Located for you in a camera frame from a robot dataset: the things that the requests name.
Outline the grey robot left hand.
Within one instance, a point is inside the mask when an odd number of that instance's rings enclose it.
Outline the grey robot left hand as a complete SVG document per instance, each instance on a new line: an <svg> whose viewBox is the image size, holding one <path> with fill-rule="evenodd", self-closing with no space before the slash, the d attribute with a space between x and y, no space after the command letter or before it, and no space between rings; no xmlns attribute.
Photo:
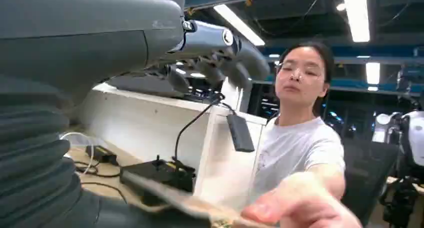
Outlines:
<svg viewBox="0 0 424 228"><path fill-rule="evenodd" d="M1 227L211 227L175 207L145 211L84 189L67 112L116 76L198 59L239 86L263 54L220 26L186 21L184 0L0 0Z"/></svg>

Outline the person's hand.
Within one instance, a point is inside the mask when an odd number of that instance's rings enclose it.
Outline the person's hand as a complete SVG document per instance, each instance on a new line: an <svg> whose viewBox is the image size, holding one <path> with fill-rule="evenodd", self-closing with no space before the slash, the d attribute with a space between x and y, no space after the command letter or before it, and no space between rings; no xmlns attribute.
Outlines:
<svg viewBox="0 0 424 228"><path fill-rule="evenodd" d="M358 218L341 203L345 178L340 173L295 173L260 196L242 217L280 227L361 227Z"/></svg>

